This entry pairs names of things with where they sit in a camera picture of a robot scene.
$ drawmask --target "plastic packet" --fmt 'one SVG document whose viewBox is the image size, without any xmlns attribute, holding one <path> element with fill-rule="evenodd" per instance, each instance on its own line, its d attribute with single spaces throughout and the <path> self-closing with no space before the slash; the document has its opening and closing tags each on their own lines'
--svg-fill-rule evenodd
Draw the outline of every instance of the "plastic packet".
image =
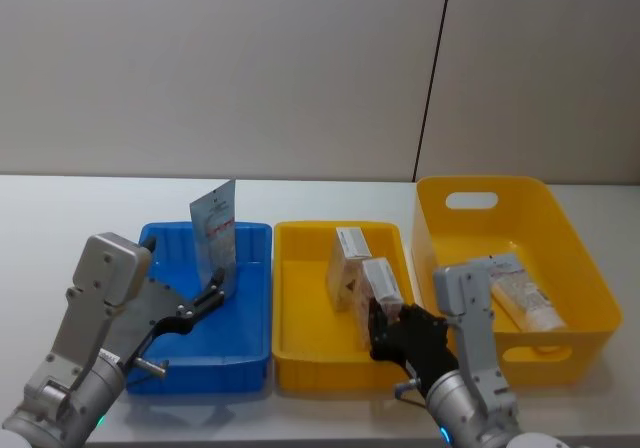
<svg viewBox="0 0 640 448">
<path fill-rule="evenodd" d="M 225 297 L 236 289 L 236 182 L 230 180 L 189 205 L 200 287 L 208 287 L 214 273 L 224 269 Z"/>
</svg>

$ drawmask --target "basket handle hole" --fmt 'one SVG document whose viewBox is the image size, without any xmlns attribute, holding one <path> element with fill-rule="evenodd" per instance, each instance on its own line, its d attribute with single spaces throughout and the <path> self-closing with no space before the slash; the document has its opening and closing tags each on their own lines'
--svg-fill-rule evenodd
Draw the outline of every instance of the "basket handle hole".
<svg viewBox="0 0 640 448">
<path fill-rule="evenodd" d="M 549 363 L 568 360 L 573 350 L 570 346 L 515 346 L 502 354 L 508 363 Z"/>
<path fill-rule="evenodd" d="M 457 191 L 446 199 L 450 210 L 490 210 L 498 204 L 498 195 L 490 191 Z"/>
</svg>

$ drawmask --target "cream tube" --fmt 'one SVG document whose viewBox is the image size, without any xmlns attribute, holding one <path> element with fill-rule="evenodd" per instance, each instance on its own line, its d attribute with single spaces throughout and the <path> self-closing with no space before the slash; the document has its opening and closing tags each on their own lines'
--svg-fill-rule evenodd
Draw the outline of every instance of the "cream tube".
<svg viewBox="0 0 640 448">
<path fill-rule="evenodd" d="M 552 331 L 566 327 L 538 285 L 513 253 L 472 260 L 489 271 L 491 292 L 522 331 Z"/>
</svg>

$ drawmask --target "yellow plastic bin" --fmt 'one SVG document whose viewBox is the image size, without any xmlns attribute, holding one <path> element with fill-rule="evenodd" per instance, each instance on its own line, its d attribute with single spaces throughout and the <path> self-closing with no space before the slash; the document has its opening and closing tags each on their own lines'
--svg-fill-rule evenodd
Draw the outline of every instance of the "yellow plastic bin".
<svg viewBox="0 0 640 448">
<path fill-rule="evenodd" d="M 404 372 L 374 362 L 362 346 L 352 310 L 335 312 L 325 276 L 339 226 L 358 226 L 374 257 L 389 260 L 398 287 L 413 303 L 398 228 L 359 221 L 286 222 L 275 227 L 273 356 L 280 387 L 289 392 L 391 393 Z"/>
<path fill-rule="evenodd" d="M 420 180 L 417 190 L 412 255 L 425 306 L 438 312 L 437 266 L 515 252 L 567 328 L 524 333 L 494 300 L 502 371 L 513 385 L 579 380 L 622 314 L 546 185 L 526 177 L 434 177 Z M 491 194 L 495 205 L 487 206 Z M 456 207 L 460 196 L 478 205 Z"/>
</svg>

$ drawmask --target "white wall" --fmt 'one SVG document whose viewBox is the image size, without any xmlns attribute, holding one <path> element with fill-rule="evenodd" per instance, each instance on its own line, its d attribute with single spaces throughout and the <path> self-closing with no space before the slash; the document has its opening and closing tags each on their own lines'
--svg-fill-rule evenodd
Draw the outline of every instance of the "white wall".
<svg viewBox="0 0 640 448">
<path fill-rule="evenodd" d="M 0 0 L 0 172 L 411 178 L 444 0 Z"/>
<path fill-rule="evenodd" d="M 640 182 L 640 0 L 449 0 L 418 176 Z"/>
</svg>

